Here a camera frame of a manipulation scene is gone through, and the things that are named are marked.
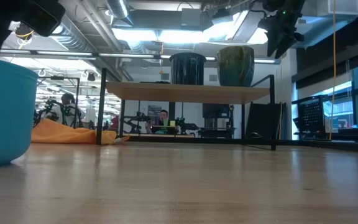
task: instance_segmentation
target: orange cloth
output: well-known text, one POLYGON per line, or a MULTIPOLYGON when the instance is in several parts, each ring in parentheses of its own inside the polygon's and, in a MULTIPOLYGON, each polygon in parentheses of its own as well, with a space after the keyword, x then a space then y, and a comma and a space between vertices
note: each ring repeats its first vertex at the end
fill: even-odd
MULTIPOLYGON (((115 144, 126 141, 129 136, 116 139, 115 131, 102 132, 102 144, 115 144)), ((96 144, 96 131, 86 128, 71 128, 49 119, 43 119, 32 130, 32 143, 59 143, 59 144, 96 144)))

